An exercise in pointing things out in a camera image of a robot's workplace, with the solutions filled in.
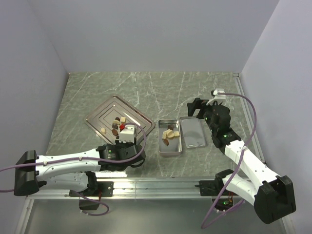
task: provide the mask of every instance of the gray wall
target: gray wall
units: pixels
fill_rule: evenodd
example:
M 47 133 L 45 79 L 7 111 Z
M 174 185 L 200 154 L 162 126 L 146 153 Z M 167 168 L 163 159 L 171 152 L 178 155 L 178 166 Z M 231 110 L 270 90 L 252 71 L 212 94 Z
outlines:
M 45 31 L 26 0 L 0 1 L 0 167 L 22 154 L 46 151 L 67 82 Z M 14 170 L 2 172 L 1 189 L 14 187 Z M 14 232 L 24 197 L 0 194 L 0 233 Z
M 268 165 L 294 182 L 297 234 L 312 233 L 311 21 L 311 0 L 281 0 L 242 72 Z
M 69 72 L 241 72 L 278 0 L 28 0 Z

